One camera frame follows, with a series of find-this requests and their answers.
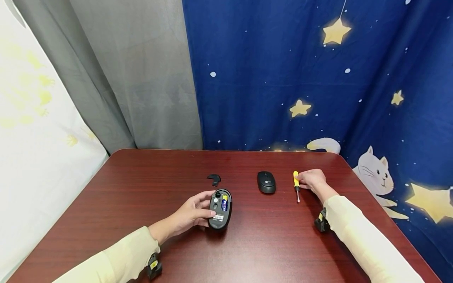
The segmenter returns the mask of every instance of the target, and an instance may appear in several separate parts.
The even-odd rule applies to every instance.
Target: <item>cat ear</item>
[[[382,164],[384,164],[386,169],[389,168],[389,162],[387,161],[387,158],[385,156],[381,158],[381,162],[382,162]]]

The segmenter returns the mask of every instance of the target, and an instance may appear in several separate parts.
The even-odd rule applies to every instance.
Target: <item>gray curtain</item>
[[[201,149],[181,0],[14,0],[109,153]]]

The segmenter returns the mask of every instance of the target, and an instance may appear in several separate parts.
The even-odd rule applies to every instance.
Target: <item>screwdriver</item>
[[[297,202],[299,203],[299,202],[300,202],[300,198],[299,198],[300,187],[299,187],[299,180],[296,179],[296,177],[297,177],[298,175],[299,175],[299,172],[297,172],[297,171],[294,171],[294,172],[293,172],[294,190],[295,190],[296,193],[297,193]]]

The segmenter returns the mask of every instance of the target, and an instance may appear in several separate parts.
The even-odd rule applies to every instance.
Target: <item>cream sleeve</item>
[[[392,243],[342,196],[325,201],[326,219],[373,283],[423,282]]]
[[[147,227],[127,235],[110,248],[66,272],[55,283],[125,283],[137,279],[160,248]]]

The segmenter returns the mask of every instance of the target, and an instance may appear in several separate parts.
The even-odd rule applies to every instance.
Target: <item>battery label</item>
[[[228,196],[227,195],[223,195],[222,196],[222,207],[221,207],[222,211],[227,211],[228,209]]]

